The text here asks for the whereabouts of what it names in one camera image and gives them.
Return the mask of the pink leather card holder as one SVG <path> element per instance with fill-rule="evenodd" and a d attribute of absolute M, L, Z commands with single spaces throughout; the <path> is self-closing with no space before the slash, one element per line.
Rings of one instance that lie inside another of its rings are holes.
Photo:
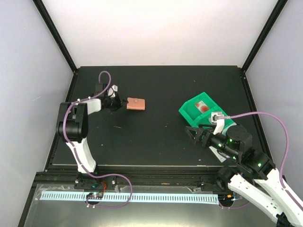
<path fill-rule="evenodd" d="M 145 100 L 140 98 L 127 98 L 127 110 L 138 110 L 144 111 L 145 110 Z"/>

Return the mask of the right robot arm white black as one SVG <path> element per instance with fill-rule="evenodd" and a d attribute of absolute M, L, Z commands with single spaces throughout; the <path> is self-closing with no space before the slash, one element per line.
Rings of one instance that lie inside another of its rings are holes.
<path fill-rule="evenodd" d="M 233 125 L 225 134 L 216 127 L 185 127 L 186 133 L 202 147 L 213 147 L 231 160 L 236 168 L 223 167 L 217 173 L 216 187 L 244 197 L 263 211 L 278 227 L 303 225 L 303 202 L 280 176 L 272 159 L 253 147 L 252 135 L 241 125 Z"/>

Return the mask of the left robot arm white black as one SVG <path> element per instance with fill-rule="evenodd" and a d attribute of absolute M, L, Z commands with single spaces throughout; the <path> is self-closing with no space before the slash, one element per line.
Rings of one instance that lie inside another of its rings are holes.
<path fill-rule="evenodd" d="M 97 163 L 88 145 L 88 116 L 104 109 L 116 111 L 126 102 L 120 99 L 116 85 L 96 84 L 95 91 L 96 93 L 92 97 L 61 103 L 56 123 L 56 135 L 71 150 L 78 166 L 78 172 L 88 173 L 85 183 L 91 189 L 98 188 L 102 178 L 96 174 Z"/>

